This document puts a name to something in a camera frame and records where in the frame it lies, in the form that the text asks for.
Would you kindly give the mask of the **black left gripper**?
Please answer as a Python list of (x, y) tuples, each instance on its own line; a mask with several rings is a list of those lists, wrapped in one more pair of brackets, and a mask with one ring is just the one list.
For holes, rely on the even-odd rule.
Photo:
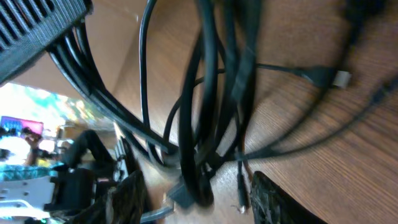
[(1, 0), (1, 83), (28, 70), (92, 10), (90, 0)]

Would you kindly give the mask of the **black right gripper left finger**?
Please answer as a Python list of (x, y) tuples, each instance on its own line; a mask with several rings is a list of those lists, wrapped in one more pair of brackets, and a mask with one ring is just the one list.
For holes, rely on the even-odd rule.
[(139, 224), (144, 211), (147, 189), (143, 173), (134, 171), (117, 186), (110, 188), (93, 205), (67, 221), (69, 224)]

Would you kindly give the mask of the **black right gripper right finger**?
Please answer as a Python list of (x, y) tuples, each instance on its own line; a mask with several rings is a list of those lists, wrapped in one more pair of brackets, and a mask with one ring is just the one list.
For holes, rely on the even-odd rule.
[(250, 200), (255, 224), (325, 223), (261, 171), (253, 173)]

